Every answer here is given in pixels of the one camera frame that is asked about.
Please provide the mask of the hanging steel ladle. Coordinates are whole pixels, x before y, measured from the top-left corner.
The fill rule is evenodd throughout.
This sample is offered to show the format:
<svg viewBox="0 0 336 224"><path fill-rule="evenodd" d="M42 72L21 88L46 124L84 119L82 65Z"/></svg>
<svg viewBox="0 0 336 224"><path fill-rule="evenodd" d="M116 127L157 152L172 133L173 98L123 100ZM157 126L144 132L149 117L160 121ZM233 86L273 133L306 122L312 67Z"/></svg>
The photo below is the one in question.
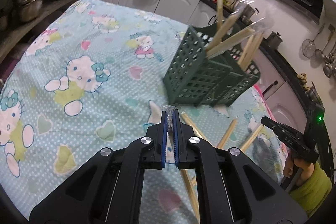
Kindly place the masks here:
<svg viewBox="0 0 336 224"><path fill-rule="evenodd" d="M322 49L316 49L315 50L315 57L317 57L317 59L322 60L324 58L324 50L326 50L327 46L329 45L329 42L331 41L331 38L333 37L334 33L335 33L335 31L332 31L329 34L329 37L327 38L327 43Z"/></svg>

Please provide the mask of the dark metal kettle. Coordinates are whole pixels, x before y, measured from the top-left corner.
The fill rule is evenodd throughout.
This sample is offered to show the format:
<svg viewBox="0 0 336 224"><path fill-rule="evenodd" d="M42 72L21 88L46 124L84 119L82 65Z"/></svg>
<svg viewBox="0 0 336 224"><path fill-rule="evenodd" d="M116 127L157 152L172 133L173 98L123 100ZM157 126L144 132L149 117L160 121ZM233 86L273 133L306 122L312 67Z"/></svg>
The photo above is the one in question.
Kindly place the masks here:
<svg viewBox="0 0 336 224"><path fill-rule="evenodd" d="M271 49L276 50L282 43L281 35L278 32L272 31L271 34L267 37L266 42Z"/></svg>

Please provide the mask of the hello kitty tablecloth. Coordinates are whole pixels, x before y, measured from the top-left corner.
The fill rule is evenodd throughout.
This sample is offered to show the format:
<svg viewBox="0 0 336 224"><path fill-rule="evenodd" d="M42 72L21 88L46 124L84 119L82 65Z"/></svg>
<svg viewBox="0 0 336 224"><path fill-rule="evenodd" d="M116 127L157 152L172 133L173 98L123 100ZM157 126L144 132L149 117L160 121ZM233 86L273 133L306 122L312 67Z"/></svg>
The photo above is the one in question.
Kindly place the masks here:
<svg viewBox="0 0 336 224"><path fill-rule="evenodd" d="M188 26L79 0L43 28L1 90L1 186L23 223L100 149L126 148L161 121L168 105L162 80ZM272 116L256 86L231 106L177 108L213 146L236 118L224 149L240 147L263 116ZM139 223L197 223L168 139L166 151L163 170L145 171ZM280 182L286 152L269 129L246 153Z"/></svg>

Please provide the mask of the green plastic utensil basket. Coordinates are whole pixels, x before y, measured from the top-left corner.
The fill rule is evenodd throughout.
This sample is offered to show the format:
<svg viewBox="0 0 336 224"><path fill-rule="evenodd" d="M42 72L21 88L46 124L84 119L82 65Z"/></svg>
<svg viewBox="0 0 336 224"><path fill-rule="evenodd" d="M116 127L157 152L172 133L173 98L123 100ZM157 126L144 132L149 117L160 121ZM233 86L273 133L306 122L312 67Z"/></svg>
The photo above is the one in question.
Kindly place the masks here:
<svg viewBox="0 0 336 224"><path fill-rule="evenodd" d="M205 47L216 30L216 24L188 26L163 78L169 104L230 106L259 81L260 71L253 61L246 71L238 65L240 45L206 58Z"/></svg>

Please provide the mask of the stacked steel pots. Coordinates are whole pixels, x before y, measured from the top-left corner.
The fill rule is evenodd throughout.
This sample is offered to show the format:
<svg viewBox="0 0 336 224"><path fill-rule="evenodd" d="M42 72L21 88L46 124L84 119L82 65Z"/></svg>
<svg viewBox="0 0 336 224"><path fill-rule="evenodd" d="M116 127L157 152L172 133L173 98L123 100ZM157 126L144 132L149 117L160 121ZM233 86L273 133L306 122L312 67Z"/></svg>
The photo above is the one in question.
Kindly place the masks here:
<svg viewBox="0 0 336 224"><path fill-rule="evenodd" d="M36 19L42 8L43 0L13 0L17 18L25 23Z"/></svg>

